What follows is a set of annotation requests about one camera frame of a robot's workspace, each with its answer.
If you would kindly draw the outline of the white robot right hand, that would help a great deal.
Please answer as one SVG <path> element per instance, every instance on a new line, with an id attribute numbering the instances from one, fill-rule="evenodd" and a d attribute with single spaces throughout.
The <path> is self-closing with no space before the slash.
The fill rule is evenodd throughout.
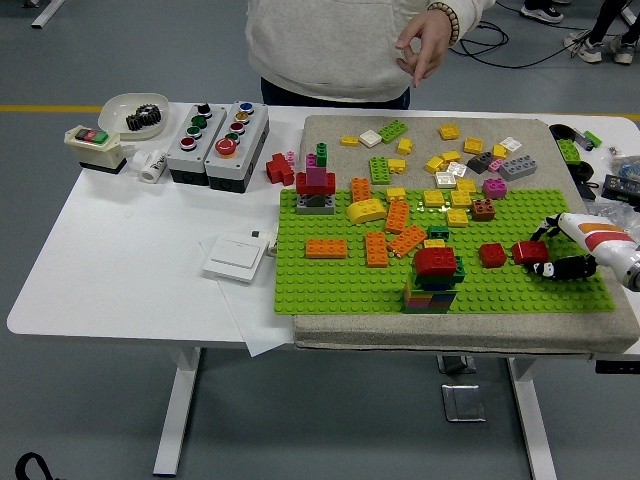
<path id="1" fill-rule="evenodd" d="M 624 229 L 601 216 L 558 213 L 546 217 L 531 240 L 538 241 L 543 234 L 553 237 L 559 232 L 576 242 L 587 254 L 534 263 L 532 268 L 538 275 L 554 280 L 588 278 L 600 265 L 611 267 L 622 286 L 639 291 L 639 244 Z"/>

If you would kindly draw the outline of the person's left hand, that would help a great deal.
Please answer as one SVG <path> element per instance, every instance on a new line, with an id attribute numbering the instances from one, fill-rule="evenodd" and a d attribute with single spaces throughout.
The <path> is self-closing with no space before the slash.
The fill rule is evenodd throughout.
<path id="1" fill-rule="evenodd" d="M 402 53 L 397 65 L 412 78 L 412 87 L 429 78 L 443 63 L 449 48 L 452 25 L 442 10 L 426 10 L 412 18 L 396 41 Z"/>

